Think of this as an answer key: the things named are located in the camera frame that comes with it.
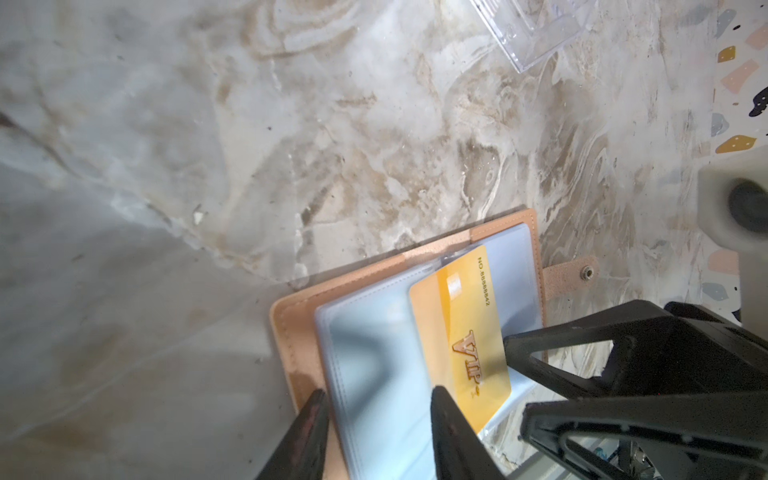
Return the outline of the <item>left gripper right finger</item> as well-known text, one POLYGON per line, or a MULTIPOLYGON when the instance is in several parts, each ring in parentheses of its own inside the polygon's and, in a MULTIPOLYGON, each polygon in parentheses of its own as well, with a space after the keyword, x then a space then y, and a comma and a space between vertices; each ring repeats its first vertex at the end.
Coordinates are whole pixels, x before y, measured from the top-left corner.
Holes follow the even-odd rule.
POLYGON ((432 391, 430 414, 437 479, 504 478, 443 386, 432 391))

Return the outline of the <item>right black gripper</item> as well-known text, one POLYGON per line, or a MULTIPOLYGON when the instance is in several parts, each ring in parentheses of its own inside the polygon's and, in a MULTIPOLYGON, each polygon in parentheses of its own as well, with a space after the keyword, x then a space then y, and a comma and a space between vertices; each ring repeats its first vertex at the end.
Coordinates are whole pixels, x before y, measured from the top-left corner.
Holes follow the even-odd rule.
POLYGON ((664 479, 767 476, 767 343, 702 306, 633 300, 503 346, 515 371, 587 398, 530 403, 520 430, 580 479, 630 476, 581 437, 637 444, 664 479))

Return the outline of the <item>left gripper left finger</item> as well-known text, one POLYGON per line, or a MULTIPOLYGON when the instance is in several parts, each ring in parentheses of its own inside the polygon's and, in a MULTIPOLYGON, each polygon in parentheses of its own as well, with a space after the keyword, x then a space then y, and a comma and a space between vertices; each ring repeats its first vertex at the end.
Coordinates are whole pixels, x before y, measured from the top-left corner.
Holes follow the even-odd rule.
POLYGON ((328 396, 316 389, 256 479, 322 479, 329 423, 328 396))

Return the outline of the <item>pink leather card holder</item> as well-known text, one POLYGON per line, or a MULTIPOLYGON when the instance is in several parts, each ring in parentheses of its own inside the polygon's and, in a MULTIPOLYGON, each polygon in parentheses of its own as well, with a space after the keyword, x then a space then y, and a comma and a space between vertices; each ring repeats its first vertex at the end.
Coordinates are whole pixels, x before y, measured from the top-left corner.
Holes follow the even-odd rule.
POLYGON ((438 338, 419 328, 411 289, 474 248, 487 251, 503 336, 541 329, 545 303, 590 285, 595 257, 540 262, 531 209, 445 236, 275 302, 270 321, 294 404, 327 393, 327 479, 432 479, 430 399, 438 338))

